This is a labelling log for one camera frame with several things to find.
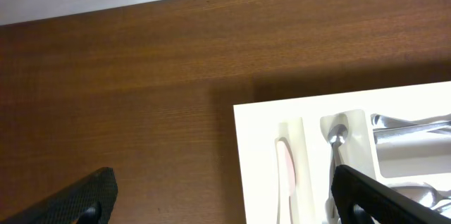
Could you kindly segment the large steel spoon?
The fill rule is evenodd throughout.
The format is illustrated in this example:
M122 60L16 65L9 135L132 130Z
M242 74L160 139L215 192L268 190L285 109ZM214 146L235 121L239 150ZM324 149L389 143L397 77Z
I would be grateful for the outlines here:
M389 188L430 209L442 200L450 200L450 190L439 191L425 182L406 182L389 185Z
M446 201L445 204L440 204L439 206L434 206L432 208L433 211L442 215L444 215L446 211L450 210L450 191L448 191L448 194L444 196L443 200Z

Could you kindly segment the pink plastic knife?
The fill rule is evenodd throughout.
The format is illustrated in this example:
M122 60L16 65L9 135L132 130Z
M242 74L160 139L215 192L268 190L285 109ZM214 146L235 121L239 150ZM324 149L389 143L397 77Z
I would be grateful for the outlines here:
M290 145L286 138L276 142L276 156L278 164L278 220L277 224L293 223L292 196L295 193L295 168L290 153Z

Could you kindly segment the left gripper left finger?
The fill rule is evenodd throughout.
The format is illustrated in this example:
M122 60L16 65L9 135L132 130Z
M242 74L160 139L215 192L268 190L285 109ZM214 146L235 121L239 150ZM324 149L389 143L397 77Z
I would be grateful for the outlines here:
M107 224L117 196L114 171L103 167L2 222Z

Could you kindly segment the small steel teaspoon silver handle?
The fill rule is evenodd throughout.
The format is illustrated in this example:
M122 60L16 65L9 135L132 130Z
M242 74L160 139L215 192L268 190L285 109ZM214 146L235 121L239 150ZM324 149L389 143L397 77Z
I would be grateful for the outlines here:
M328 143L332 148L333 162L335 166L340 166L342 164L339 147L345 143L347 135L348 128L343 124L334 126L328 133Z

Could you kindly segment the steel fork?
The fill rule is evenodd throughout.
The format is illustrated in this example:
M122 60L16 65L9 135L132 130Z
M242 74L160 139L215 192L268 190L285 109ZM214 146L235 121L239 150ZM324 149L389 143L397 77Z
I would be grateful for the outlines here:
M381 144L395 137L400 137L403 135L411 135L419 132L430 132L434 130L441 130L449 126L450 121L445 121L440 123L430 123L423 125L410 125L405 127L384 128L380 130L374 130L373 136L375 143Z
M393 127L407 127L411 125L419 125L418 123L403 120L399 118L392 118L381 114L371 114L371 123L375 129L393 128Z

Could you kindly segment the small steel teaspoon dark handle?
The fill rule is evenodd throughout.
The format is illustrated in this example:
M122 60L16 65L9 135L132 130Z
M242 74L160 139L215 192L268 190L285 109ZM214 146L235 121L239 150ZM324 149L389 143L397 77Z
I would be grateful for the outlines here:
M333 178L335 174L335 159L333 154L331 154L331 163L330 163L330 171L329 171L329 185L328 185L328 199L326 202L326 211L327 211L327 219L329 224L337 224L339 222L338 210L335 205L335 200L333 198L332 193L332 184Z

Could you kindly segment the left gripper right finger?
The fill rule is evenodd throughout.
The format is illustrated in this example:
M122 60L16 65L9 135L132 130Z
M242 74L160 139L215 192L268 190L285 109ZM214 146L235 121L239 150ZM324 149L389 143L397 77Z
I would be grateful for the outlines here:
M449 218L347 165L335 168L330 189L342 224L450 224Z

